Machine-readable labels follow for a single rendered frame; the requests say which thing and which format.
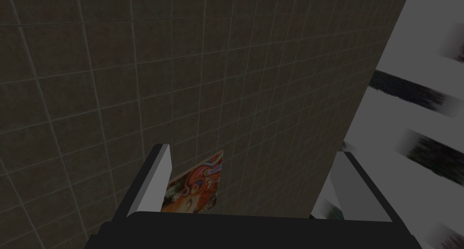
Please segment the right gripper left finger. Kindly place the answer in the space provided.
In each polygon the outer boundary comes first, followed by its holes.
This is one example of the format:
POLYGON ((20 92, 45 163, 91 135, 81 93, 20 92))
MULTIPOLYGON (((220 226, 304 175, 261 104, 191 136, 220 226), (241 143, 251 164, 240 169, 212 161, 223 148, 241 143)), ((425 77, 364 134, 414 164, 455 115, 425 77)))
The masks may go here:
POLYGON ((172 171, 169 144, 156 144, 148 154, 114 217, 139 211, 160 212, 172 171))

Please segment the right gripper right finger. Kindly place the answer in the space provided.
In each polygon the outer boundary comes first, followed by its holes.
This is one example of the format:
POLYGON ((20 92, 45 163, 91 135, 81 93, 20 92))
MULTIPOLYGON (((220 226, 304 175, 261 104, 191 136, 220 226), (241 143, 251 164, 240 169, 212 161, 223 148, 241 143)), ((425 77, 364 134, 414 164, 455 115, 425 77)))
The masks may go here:
POLYGON ((402 222, 352 153, 336 153, 330 179, 346 220, 402 222))

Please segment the colourful swirl wall picture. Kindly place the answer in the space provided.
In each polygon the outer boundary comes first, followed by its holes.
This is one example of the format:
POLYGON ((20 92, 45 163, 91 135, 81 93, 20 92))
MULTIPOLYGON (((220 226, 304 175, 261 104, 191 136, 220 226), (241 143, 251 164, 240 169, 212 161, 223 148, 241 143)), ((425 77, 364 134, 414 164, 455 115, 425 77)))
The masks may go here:
POLYGON ((202 214, 216 205, 223 151, 191 167, 171 180, 161 212, 202 214))

